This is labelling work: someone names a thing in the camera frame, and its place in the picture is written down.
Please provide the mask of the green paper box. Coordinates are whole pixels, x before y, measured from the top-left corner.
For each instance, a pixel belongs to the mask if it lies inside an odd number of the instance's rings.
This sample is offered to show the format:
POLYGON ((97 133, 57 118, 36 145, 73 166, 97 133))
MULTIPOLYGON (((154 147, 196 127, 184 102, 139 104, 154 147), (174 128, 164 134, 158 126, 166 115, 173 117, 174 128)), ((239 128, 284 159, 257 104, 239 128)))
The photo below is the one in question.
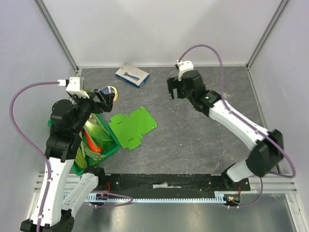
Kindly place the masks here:
POLYGON ((143 136, 157 128, 157 122, 142 106, 129 115, 114 115, 108 125, 121 147, 129 150, 138 147, 143 136))

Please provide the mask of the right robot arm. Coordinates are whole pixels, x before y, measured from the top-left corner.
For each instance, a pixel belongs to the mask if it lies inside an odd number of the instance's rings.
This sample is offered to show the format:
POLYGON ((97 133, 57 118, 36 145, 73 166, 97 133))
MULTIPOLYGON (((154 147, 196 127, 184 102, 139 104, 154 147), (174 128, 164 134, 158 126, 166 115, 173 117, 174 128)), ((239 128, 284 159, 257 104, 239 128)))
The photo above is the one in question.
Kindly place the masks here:
POLYGON ((265 138, 268 136, 278 146, 283 146, 282 133, 278 130, 268 131, 255 125, 249 119, 241 121, 228 110, 229 104, 224 103, 219 93, 207 90, 202 76, 196 70, 187 71, 182 80, 177 77, 167 79, 171 98, 188 99, 193 107, 219 122, 235 134, 250 150, 246 160, 232 164, 222 172, 221 184, 226 190, 233 190, 239 181, 251 177, 263 177, 269 173, 282 159, 283 154, 265 138))

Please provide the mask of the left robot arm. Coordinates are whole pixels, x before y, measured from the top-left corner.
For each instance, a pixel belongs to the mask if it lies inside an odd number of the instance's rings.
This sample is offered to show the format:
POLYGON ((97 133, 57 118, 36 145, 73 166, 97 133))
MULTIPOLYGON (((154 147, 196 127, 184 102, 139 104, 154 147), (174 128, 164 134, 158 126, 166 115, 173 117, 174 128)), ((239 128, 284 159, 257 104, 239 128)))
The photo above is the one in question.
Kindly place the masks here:
POLYGON ((21 223, 23 232, 70 232, 75 216, 91 191, 106 185, 103 168, 88 167, 67 197, 65 186, 82 142, 80 132, 92 113, 112 110, 115 94, 89 92, 86 98, 72 95, 75 103, 62 99, 54 103, 52 125, 46 142, 45 175, 38 204, 31 217, 21 223))

